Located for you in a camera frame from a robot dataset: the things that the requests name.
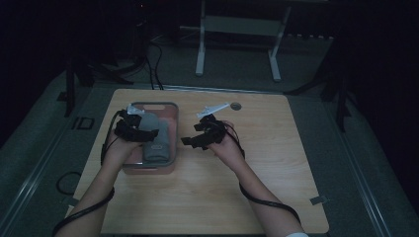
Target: table leg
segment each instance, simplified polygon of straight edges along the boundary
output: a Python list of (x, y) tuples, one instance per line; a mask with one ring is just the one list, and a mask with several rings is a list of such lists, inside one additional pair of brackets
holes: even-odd
[(206, 37), (206, 1), (202, 0), (201, 1), (200, 48), (198, 50), (197, 68), (195, 71), (197, 76), (202, 76), (204, 74), (204, 63), (206, 60), (205, 37)]
[(291, 7), (287, 7), (283, 16), (283, 20), (281, 22), (279, 32), (277, 34), (277, 40), (275, 41), (274, 47), (268, 50), (269, 62), (271, 63), (272, 77), (275, 82), (281, 81), (280, 68), (278, 66), (278, 61), (277, 61), (277, 53), (280, 47), (281, 40), (283, 39), (283, 36), (284, 36), (284, 30), (286, 28), (286, 24), (290, 16), (290, 12), (291, 12)]

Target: dark background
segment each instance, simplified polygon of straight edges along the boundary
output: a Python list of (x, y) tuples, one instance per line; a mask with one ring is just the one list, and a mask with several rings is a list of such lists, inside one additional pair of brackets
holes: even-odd
[[(208, 1), (209, 8), (219, 2)], [(276, 17), (272, 8), (249, 13), (238, 1), (229, 4), (238, 12), (255, 17), (258, 14)], [(358, 108), (376, 133), (418, 212), (419, 195), (415, 192), (419, 182), (418, 4), (414, 1), (292, 4), (287, 33), (335, 38), (333, 50), (325, 60), (335, 62), (332, 67), (344, 64), (347, 68), (349, 87)], [(0, 145), (20, 124), (46, 85), (65, 69), (68, 58), (81, 53), (101, 63), (115, 64), (118, 36), (125, 27), (146, 20), (175, 40), (177, 27), (199, 25), (199, 14), (200, 3), (195, 0), (2, 1)]]

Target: hand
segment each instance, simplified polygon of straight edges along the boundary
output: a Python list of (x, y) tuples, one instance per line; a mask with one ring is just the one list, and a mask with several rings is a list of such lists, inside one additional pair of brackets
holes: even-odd
[[(228, 124), (226, 126), (227, 132), (234, 134), (232, 129), (234, 124), (229, 121), (224, 121), (224, 123)], [(246, 164), (240, 148), (228, 134), (225, 135), (220, 143), (212, 143), (208, 145), (208, 148), (212, 150), (215, 155), (234, 172)]]
[(102, 166), (110, 166), (120, 170), (123, 163), (131, 155), (133, 149), (140, 146), (141, 143), (125, 141), (123, 138), (116, 136), (112, 130), (107, 145), (108, 150)]

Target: black cable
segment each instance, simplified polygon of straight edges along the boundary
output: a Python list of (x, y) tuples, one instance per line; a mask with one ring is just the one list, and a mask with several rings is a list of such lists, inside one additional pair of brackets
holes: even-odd
[[(105, 158), (105, 155), (106, 155), (106, 153), (108, 152), (108, 150), (109, 150), (109, 148), (114, 144), (114, 142), (115, 141), (117, 141), (118, 139), (119, 139), (119, 137), (117, 137), (117, 138), (115, 138), (111, 143), (110, 143), (110, 145), (109, 146), (106, 146), (106, 144), (107, 144), (107, 141), (108, 141), (108, 139), (109, 139), (109, 136), (110, 136), (110, 134), (111, 134), (111, 131), (112, 131), (112, 128), (114, 127), (114, 122), (115, 122), (115, 119), (116, 119), (116, 117), (119, 115), (121, 113), (121, 111), (119, 111), (119, 112), (116, 112), (115, 114), (114, 114), (114, 116), (112, 117), (112, 120), (111, 120), (111, 124), (110, 124), (110, 126), (109, 126), (109, 129), (108, 129), (108, 133), (107, 133), (107, 135), (106, 135), (106, 140), (105, 140), (105, 143), (103, 144), (103, 146), (102, 146), (102, 154), (101, 154), (101, 165), (102, 165), (102, 163), (103, 163), (103, 159)], [(95, 210), (97, 210), (97, 209), (99, 209), (100, 207), (102, 207), (103, 205), (105, 205), (105, 204), (107, 204), (113, 197), (114, 197), (114, 194), (115, 194), (115, 188), (112, 188), (111, 189), (111, 191), (109, 192), (109, 194), (105, 197), (105, 199), (103, 199), (103, 200), (101, 200), (101, 201), (99, 201), (98, 203), (96, 203), (96, 204), (94, 204), (94, 205), (92, 205), (92, 206), (90, 206), (90, 207), (87, 207), (87, 208), (85, 208), (85, 209), (82, 209), (82, 210), (80, 210), (80, 211), (78, 211), (78, 212), (76, 212), (76, 213), (74, 213), (74, 214), (72, 214), (72, 215), (69, 215), (69, 216), (67, 216), (66, 218), (64, 218), (63, 220), (61, 220), (60, 222), (58, 222), (58, 224), (56, 224), (55, 225), (55, 227), (53, 228), (53, 230), (52, 230), (52, 236), (55, 236), (55, 234), (63, 227), (63, 226), (65, 226), (66, 224), (68, 224), (68, 223), (70, 223), (70, 222), (72, 222), (72, 221), (74, 221), (75, 219), (78, 219), (78, 218), (80, 218), (80, 217), (82, 217), (82, 216), (84, 216), (84, 215), (86, 215), (86, 214), (88, 214), (88, 213), (90, 213), (90, 212), (92, 212), (92, 211), (95, 211)]]
[(74, 220), (76, 220), (76, 219), (78, 219), (78, 218), (80, 218), (80, 217), (82, 217), (82, 216), (84, 216), (84, 215), (86, 215), (86, 214), (88, 214), (88, 213), (90, 213), (90, 212), (92, 212), (92, 211), (95, 211), (95, 210), (97, 210), (97, 209), (99, 209), (100, 207), (102, 207), (103, 205), (105, 205), (106, 203), (108, 203), (113, 197), (114, 197), (114, 193), (115, 193), (115, 189), (114, 188), (112, 188), (112, 190), (109, 192), (109, 194), (108, 194), (108, 196), (105, 198), (105, 199), (103, 199), (103, 200), (101, 200), (101, 201), (99, 201), (98, 203), (96, 203), (96, 204), (94, 204), (94, 205), (92, 205), (92, 206), (90, 206), (90, 207), (88, 207), (88, 208), (86, 208), (86, 209), (83, 209), (83, 210), (80, 210), (79, 212), (77, 212), (77, 213), (74, 213), (74, 214), (72, 214), (72, 215), (69, 215), (69, 216), (67, 216), (65, 219), (63, 219), (63, 220), (61, 220), (58, 224), (56, 224), (55, 225), (55, 227), (53, 228), (53, 231), (52, 231), (52, 236), (55, 236), (56, 235), (56, 233), (64, 226), (64, 225), (66, 225), (66, 224), (68, 224), (68, 223), (70, 223), (70, 222), (72, 222), (72, 221), (74, 221)]
[(151, 85), (151, 90), (154, 90), (154, 83), (153, 83), (153, 74), (152, 74), (152, 68), (151, 68), (151, 64), (150, 64), (150, 60), (148, 60), (148, 57), (145, 56), (145, 61), (147, 62), (148, 68), (150, 69), (150, 85)]
[[(244, 159), (246, 159), (245, 158), (245, 154), (244, 154), (244, 150), (241, 148), (241, 145), (240, 145), (240, 141), (239, 141), (239, 138), (238, 138), (238, 135), (237, 135), (237, 132), (234, 130), (234, 128), (231, 126), (231, 125), (229, 125), (228, 123), (225, 123), (224, 122), (224, 125), (225, 126), (228, 126), (228, 127), (230, 127), (231, 128), (231, 130), (234, 132), (234, 134), (235, 134), (235, 136), (234, 135), (232, 135), (231, 133), (229, 133), (228, 131), (226, 132), (226, 134), (228, 135), (228, 136), (230, 136), (232, 139), (233, 139), (233, 141), (235, 141), (235, 143), (237, 144), (237, 146), (238, 146), (238, 148), (240, 149), (240, 151), (241, 151), (241, 153), (242, 153), (242, 155), (243, 155), (243, 158)], [(279, 202), (274, 202), (274, 201), (270, 201), (270, 200), (262, 200), (262, 199), (258, 199), (258, 198), (255, 198), (255, 197), (252, 197), (249, 193), (247, 193), (247, 191), (241, 186), (241, 184), (239, 183), (239, 187), (240, 187), (240, 191), (241, 191), (241, 193), (247, 198), (247, 199), (249, 199), (249, 200), (251, 200), (251, 201), (253, 201), (253, 202), (255, 202), (255, 203), (258, 203), (258, 204), (263, 204), (263, 205), (266, 205), (266, 206), (271, 206), (271, 207), (275, 207), (275, 208), (281, 208), (281, 209), (284, 209), (284, 210), (287, 210), (287, 211), (289, 211), (294, 217), (295, 217), (295, 219), (299, 222), (299, 223), (301, 223), (301, 221), (300, 221), (300, 219), (299, 219), (299, 216), (298, 216), (298, 214), (296, 213), (296, 211), (292, 208), (292, 207), (290, 207), (289, 205), (286, 205), (286, 204), (283, 204), (283, 203), (279, 203)]]
[(74, 192), (67, 192), (67, 191), (64, 191), (64, 190), (61, 188), (61, 185), (60, 185), (61, 181), (62, 181), (65, 177), (67, 177), (67, 176), (69, 176), (69, 175), (78, 175), (79, 177), (81, 177), (81, 174), (80, 174), (79, 172), (75, 172), (75, 171), (70, 171), (70, 172), (67, 172), (67, 173), (63, 174), (61, 177), (59, 177), (59, 179), (58, 179), (58, 180), (56, 181), (56, 183), (55, 183), (55, 187), (56, 187), (56, 189), (57, 189), (60, 193), (62, 193), (62, 194), (64, 194), (64, 195), (71, 196), (71, 195), (74, 195)]
[(161, 49), (161, 47), (159, 45), (157, 45), (154, 42), (151, 42), (150, 44), (153, 45), (153, 46), (155, 46), (155, 47), (157, 47), (159, 49), (159, 51), (160, 51), (160, 54), (159, 54), (159, 56), (157, 58), (156, 65), (154, 67), (154, 76), (156, 77), (156, 81), (157, 81), (157, 84), (158, 84), (158, 87), (160, 88), (160, 90), (164, 90), (163, 85), (161, 84), (160, 79), (158, 78), (158, 74), (157, 74), (157, 67), (158, 67), (158, 64), (160, 63), (160, 59), (161, 59), (161, 57), (163, 55), (163, 50)]

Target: white object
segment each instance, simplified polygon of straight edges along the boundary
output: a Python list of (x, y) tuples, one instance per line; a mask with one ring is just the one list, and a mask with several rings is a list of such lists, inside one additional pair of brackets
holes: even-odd
[(197, 114), (197, 117), (200, 119), (204, 116), (209, 116), (217, 111), (220, 111), (226, 107), (230, 106), (229, 103), (224, 103), (222, 105), (219, 106), (213, 106), (213, 107), (206, 107), (202, 112), (200, 112), (199, 114)]
[(144, 115), (145, 111), (144, 110), (140, 110), (137, 109), (135, 106), (133, 106), (132, 104), (129, 104), (128, 107), (126, 107), (126, 113), (131, 115)]

